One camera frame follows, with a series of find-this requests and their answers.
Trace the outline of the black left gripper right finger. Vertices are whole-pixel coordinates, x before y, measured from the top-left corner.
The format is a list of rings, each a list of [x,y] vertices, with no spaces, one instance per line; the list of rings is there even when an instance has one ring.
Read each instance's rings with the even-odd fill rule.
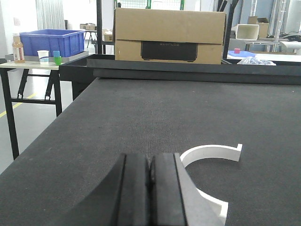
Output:
[[[203,198],[178,153],[154,155],[150,165],[152,226],[221,226],[222,221]]]

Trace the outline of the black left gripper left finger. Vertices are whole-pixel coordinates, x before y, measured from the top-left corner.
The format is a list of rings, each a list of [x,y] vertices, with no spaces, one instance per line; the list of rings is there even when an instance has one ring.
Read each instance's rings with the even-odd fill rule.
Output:
[[[144,154],[121,154],[100,184],[61,218],[61,224],[148,225],[148,170]]]

